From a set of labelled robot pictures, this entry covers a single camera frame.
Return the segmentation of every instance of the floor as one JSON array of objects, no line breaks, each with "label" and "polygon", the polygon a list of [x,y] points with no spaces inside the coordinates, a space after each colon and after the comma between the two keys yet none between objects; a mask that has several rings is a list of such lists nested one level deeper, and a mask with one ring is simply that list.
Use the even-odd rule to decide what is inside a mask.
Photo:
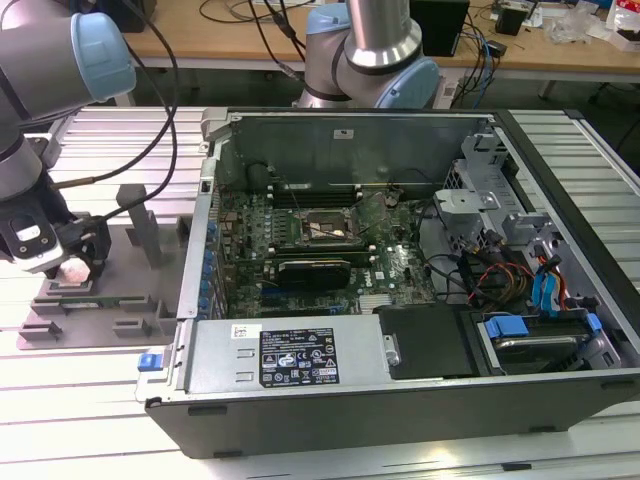
[{"label": "floor", "polygon": [[[290,106],[300,94],[300,85],[278,72],[200,70],[199,90],[181,88],[181,105],[203,106]],[[163,95],[171,98],[171,74],[154,71]],[[640,118],[640,89],[632,85],[612,85],[604,89],[595,104],[589,98],[599,84],[558,82],[548,100],[538,97],[541,82],[496,79],[480,108],[575,109],[582,112],[596,130],[614,147],[625,131]],[[148,81],[139,75],[134,93],[138,105],[157,105]],[[473,95],[460,108],[471,108]],[[640,126],[622,146],[620,153],[640,173]]]}]

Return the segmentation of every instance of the blue latch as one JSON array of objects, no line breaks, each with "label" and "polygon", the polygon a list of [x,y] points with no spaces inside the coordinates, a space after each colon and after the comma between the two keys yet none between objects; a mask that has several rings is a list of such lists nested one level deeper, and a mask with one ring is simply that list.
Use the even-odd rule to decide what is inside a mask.
[{"label": "blue latch", "polygon": [[489,338],[526,337],[529,329],[520,315],[496,316],[484,322]]},{"label": "blue latch", "polygon": [[602,330],[602,323],[595,313],[587,313],[587,323],[589,323],[594,334]]},{"label": "blue latch", "polygon": [[159,372],[162,367],[161,353],[143,353],[138,360],[139,372]]}]

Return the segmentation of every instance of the white sticker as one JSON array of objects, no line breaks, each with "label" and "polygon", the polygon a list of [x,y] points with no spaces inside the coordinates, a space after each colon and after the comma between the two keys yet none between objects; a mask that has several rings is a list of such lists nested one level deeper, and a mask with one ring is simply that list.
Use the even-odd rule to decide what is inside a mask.
[{"label": "white sticker", "polygon": [[262,324],[231,325],[231,340],[240,338],[260,338]]},{"label": "white sticker", "polygon": [[100,305],[97,303],[63,303],[62,308],[66,308],[68,310],[80,310],[82,308],[100,308]]},{"label": "white sticker", "polygon": [[334,130],[333,131],[334,140],[353,140],[353,135],[354,135],[353,130]]},{"label": "white sticker", "polygon": [[338,374],[338,370],[336,368],[319,368],[318,369],[318,375],[320,375],[321,377],[325,375],[337,375],[337,374]]}]

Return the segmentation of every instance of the metal bracket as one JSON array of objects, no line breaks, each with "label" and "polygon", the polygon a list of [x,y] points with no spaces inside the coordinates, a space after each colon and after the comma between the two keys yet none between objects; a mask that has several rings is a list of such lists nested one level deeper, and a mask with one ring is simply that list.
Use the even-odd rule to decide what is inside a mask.
[{"label": "metal bracket", "polygon": [[551,221],[546,213],[512,214],[502,222],[510,244],[526,245]]}]

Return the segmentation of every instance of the warning label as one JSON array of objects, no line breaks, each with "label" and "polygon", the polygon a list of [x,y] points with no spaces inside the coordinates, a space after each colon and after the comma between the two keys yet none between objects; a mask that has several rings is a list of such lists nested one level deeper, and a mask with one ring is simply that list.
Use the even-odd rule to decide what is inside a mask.
[{"label": "warning label", "polygon": [[340,383],[333,329],[260,332],[259,378],[265,388]]}]

